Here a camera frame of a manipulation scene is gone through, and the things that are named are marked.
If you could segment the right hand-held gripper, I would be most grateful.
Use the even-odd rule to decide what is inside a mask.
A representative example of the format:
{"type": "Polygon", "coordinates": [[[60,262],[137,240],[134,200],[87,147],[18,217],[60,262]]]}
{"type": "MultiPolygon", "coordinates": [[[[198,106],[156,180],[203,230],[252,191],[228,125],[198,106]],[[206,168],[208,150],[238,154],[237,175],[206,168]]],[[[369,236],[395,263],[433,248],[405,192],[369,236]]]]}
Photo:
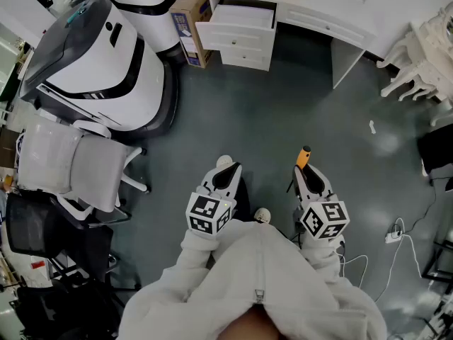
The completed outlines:
{"type": "Polygon", "coordinates": [[[294,167],[294,193],[302,209],[299,221],[315,240],[335,239],[350,223],[345,203],[316,167],[294,167]]]}

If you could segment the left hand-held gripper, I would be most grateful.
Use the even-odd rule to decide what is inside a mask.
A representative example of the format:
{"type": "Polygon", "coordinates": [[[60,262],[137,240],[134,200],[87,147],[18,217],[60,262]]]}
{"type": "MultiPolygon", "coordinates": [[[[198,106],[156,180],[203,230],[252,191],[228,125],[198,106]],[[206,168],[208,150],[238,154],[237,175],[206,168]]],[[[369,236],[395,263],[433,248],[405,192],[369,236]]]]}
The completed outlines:
{"type": "Polygon", "coordinates": [[[238,162],[223,164],[205,174],[191,193],[185,211],[189,230],[201,237],[217,237],[234,213],[241,174],[238,162]]]}

